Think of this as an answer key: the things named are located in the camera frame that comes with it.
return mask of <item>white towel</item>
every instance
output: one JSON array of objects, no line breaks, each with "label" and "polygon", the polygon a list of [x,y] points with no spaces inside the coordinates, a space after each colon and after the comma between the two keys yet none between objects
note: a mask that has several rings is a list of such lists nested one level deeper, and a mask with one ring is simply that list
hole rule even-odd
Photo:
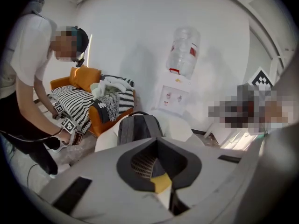
[{"label": "white towel", "polygon": [[134,90],[132,86],[123,79],[118,79],[115,77],[106,77],[101,80],[98,87],[92,90],[93,99],[96,100],[101,96],[105,95],[106,86],[112,86],[119,89],[121,92],[126,92],[126,90]]}]

